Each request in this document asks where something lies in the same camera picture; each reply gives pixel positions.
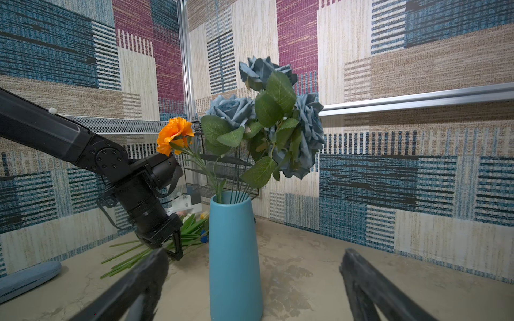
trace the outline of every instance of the white plastic bracket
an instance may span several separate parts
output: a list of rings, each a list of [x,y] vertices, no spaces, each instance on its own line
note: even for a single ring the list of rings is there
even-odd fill
[[[191,204],[191,195],[182,194],[171,201],[171,206],[166,209],[168,216],[180,211],[186,211],[187,214],[195,214],[201,212],[201,202]]]

